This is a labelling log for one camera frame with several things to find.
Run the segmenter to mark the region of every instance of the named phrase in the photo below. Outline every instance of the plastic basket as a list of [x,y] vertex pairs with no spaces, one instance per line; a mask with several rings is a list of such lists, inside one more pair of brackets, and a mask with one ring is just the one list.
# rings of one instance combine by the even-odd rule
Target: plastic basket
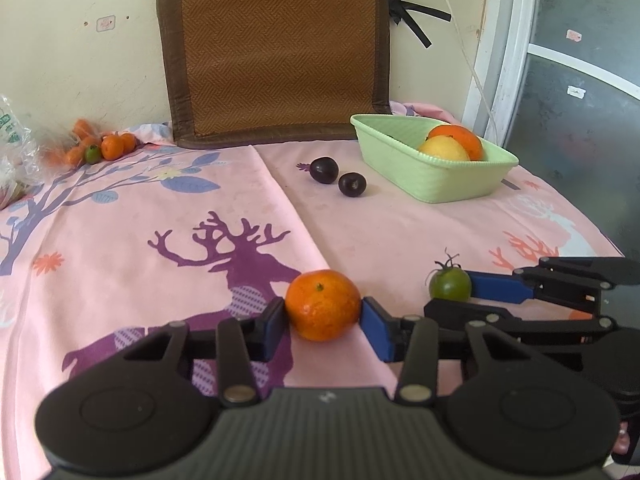
[[424,117],[354,115],[364,161],[400,189],[422,202],[466,200],[492,193],[518,158],[488,140],[480,139],[484,160],[443,160],[417,151],[429,132],[440,124]]

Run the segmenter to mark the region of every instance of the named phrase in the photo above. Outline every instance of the beige wall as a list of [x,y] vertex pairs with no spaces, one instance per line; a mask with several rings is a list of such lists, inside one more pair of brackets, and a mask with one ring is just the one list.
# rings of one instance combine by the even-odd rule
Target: beige wall
[[[445,9],[443,0],[411,1]],[[484,0],[451,2],[473,59]],[[112,14],[115,28],[96,32]],[[392,24],[391,98],[460,117],[470,73],[453,26],[416,19],[433,46]],[[0,33],[0,92],[31,121],[68,128],[86,116],[107,129],[170,118],[155,0],[0,0]]]

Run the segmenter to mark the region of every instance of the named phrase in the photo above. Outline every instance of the metal pin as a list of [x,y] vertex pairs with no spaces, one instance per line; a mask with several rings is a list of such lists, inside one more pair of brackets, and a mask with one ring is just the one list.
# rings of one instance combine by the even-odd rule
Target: metal pin
[[255,398],[255,395],[255,390],[251,386],[246,386],[245,384],[229,386],[224,392],[225,399],[234,404],[249,402]]
[[433,392],[422,384],[408,384],[400,388],[400,397],[407,402],[424,402],[431,399]]

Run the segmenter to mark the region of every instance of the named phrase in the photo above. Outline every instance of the black plum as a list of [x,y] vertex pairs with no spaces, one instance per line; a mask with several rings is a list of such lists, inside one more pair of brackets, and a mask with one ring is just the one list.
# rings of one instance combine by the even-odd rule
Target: black plum
[[330,156],[321,156],[311,163],[309,173],[316,182],[320,184],[332,184],[338,178],[338,163]]
[[367,189],[367,179],[359,173],[345,173],[340,177],[338,187],[343,195],[360,196]]

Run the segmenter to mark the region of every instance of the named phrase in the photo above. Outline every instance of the frosted glass panel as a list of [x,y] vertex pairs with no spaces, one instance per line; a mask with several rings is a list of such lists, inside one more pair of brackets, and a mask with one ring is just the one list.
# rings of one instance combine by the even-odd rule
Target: frosted glass panel
[[640,102],[531,55],[525,74],[506,148],[640,260]]
[[[567,39],[567,31],[582,35]],[[531,43],[640,86],[640,0],[538,0]]]

